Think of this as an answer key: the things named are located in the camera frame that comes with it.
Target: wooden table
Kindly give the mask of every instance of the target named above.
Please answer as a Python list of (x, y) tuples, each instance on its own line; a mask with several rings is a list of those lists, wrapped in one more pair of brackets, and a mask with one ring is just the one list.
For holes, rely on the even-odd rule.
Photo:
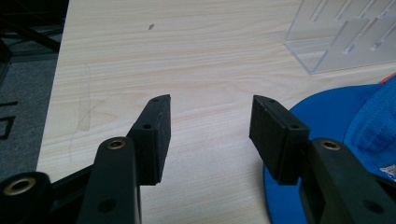
[(375, 83), (395, 63), (308, 75), (284, 46), (301, 1), (71, 0), (37, 170), (92, 164), (146, 102), (172, 97), (163, 181), (142, 187), (144, 223), (268, 223), (262, 161), (248, 138), (253, 94), (290, 108)]

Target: wood grain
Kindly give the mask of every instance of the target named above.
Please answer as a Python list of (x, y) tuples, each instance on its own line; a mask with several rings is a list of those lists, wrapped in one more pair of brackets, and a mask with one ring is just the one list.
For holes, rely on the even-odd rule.
[(146, 102), (172, 97), (172, 140), (144, 223), (268, 223), (248, 139), (253, 94), (287, 108), (375, 83), (395, 63), (309, 76), (284, 46), (301, 1), (70, 0), (37, 166), (52, 181), (92, 164)]

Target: gray carpet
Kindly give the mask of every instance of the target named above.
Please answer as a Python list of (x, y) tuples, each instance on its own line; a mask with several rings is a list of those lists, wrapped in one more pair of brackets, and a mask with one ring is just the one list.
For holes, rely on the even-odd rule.
[(12, 63), (0, 86), (0, 181), (35, 171), (57, 59)]

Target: blue cap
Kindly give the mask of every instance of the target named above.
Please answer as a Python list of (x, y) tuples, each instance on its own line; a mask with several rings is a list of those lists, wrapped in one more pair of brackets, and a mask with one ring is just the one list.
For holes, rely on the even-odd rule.
[[(384, 80), (314, 94), (290, 112), (310, 128), (311, 140), (343, 142), (367, 171), (396, 182), (396, 77)], [(306, 223), (300, 183), (279, 186), (265, 167), (263, 177), (272, 222)]]

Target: transparent plastic holder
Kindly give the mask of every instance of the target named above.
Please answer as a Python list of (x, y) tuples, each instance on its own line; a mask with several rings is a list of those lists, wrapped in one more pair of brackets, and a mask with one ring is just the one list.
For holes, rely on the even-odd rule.
[(309, 74), (396, 62), (396, 0), (304, 0), (286, 46)]

